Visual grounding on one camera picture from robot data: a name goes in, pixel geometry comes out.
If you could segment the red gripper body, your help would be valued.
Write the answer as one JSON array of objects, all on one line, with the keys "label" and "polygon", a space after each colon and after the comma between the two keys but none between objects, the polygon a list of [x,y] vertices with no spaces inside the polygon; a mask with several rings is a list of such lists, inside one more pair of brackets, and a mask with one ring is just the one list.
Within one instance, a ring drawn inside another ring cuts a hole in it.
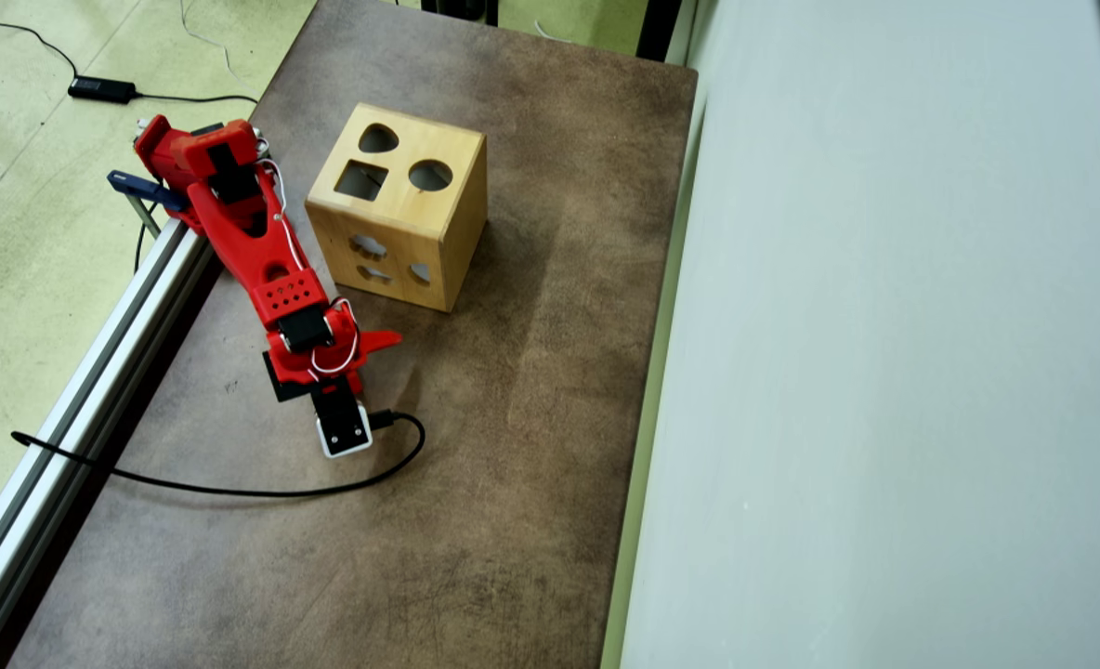
[{"label": "red gripper body", "polygon": [[267,334],[266,361],[282,401],[346,382],[362,393],[356,360],[360,327],[349,316],[288,316]]}]

